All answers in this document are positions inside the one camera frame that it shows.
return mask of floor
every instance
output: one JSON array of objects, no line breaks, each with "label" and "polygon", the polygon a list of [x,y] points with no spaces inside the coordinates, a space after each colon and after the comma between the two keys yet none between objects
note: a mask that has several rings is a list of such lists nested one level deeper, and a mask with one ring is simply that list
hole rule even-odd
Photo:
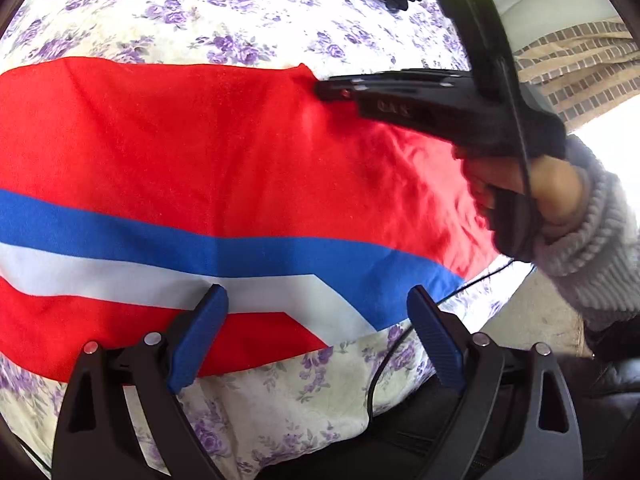
[{"label": "floor", "polygon": [[524,281],[483,328],[501,346],[529,349],[544,341],[554,352],[586,354],[582,321],[540,272]]}]

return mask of red fabric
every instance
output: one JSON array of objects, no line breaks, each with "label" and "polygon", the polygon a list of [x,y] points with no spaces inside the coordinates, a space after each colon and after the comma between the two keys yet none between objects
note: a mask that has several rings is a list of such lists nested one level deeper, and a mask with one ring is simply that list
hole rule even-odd
[{"label": "red fabric", "polygon": [[[363,120],[351,103],[320,102],[315,81],[305,66],[86,58],[11,70],[0,75],[0,189],[212,237],[368,242],[429,258],[462,278],[485,268],[496,255],[491,235],[450,145]],[[88,322],[109,347],[161,330],[176,315],[34,298],[4,280],[0,298],[0,351],[59,380],[77,354],[46,364],[42,356],[81,348]],[[278,358],[324,346],[311,335],[288,340],[303,329],[287,316],[242,316],[225,323],[203,374],[258,365],[246,352],[251,345],[281,348]],[[238,339],[235,323],[253,324],[251,337]],[[216,346],[225,348],[218,358]]]}]

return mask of blue clamp pad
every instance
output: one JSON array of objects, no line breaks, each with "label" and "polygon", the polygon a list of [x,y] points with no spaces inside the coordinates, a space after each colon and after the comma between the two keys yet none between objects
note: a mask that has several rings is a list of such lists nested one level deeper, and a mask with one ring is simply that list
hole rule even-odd
[{"label": "blue clamp pad", "polygon": [[212,286],[194,310],[189,327],[172,353],[166,380],[171,393],[177,394],[193,383],[228,311],[226,290]]},{"label": "blue clamp pad", "polygon": [[438,306],[422,286],[417,285],[409,291],[406,309],[438,379],[443,386],[462,394],[466,387],[462,351],[442,323]]}]

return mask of metal rivet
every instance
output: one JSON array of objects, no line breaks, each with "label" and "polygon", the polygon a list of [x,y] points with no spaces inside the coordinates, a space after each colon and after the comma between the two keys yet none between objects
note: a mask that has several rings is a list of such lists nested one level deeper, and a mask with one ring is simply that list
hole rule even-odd
[{"label": "metal rivet", "polygon": [[538,352],[540,355],[551,354],[551,347],[546,343],[536,343],[534,345],[534,348],[536,349],[536,352]]},{"label": "metal rivet", "polygon": [[84,348],[82,348],[85,354],[94,354],[97,351],[97,349],[98,349],[98,343],[95,341],[89,341],[84,345]]},{"label": "metal rivet", "polygon": [[157,345],[162,341],[162,335],[159,332],[149,332],[145,335],[145,344],[149,346]]},{"label": "metal rivet", "polygon": [[473,334],[471,339],[478,346],[488,346],[489,343],[491,342],[491,340],[489,339],[489,336],[482,332],[476,332],[475,334]]}]

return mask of power cord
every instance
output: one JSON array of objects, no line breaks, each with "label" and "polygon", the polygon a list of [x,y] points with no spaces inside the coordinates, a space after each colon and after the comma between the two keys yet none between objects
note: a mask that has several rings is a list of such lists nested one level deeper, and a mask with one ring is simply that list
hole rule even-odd
[{"label": "power cord", "polygon": [[[460,292],[462,292],[464,290],[467,290],[469,287],[474,286],[477,283],[480,283],[483,280],[486,280],[487,278],[490,278],[491,276],[494,276],[494,275],[498,274],[498,272],[502,272],[504,269],[509,267],[514,261],[515,260],[512,258],[506,264],[501,266],[499,269],[492,270],[492,272],[489,272],[488,274],[486,274],[484,276],[481,276],[480,278],[477,278],[476,280],[473,280],[472,282],[465,283],[465,285],[461,286],[460,288],[457,288],[452,293],[450,293],[447,296],[445,296],[444,298],[442,298],[437,303],[437,305],[440,306],[445,301],[450,300],[451,298],[453,298],[455,295],[459,294]],[[376,372],[373,374],[373,377],[371,378],[371,382],[369,384],[369,388],[367,389],[367,415],[369,416],[369,422],[371,422],[371,419],[373,418],[373,394],[374,394],[374,392],[376,390],[376,385],[378,384],[378,381],[380,380],[380,376],[385,371],[386,366],[389,364],[389,361],[391,361],[391,358],[394,356],[394,354],[396,353],[398,348],[400,348],[400,345],[405,342],[405,340],[411,335],[411,333],[413,331],[414,331],[414,326],[413,325],[409,325],[404,330],[404,332],[401,333],[400,337],[398,337],[398,339],[396,339],[394,341],[394,343],[391,345],[391,348],[386,353],[385,358],[382,359],[382,362],[378,365],[378,368],[376,368]]]}]

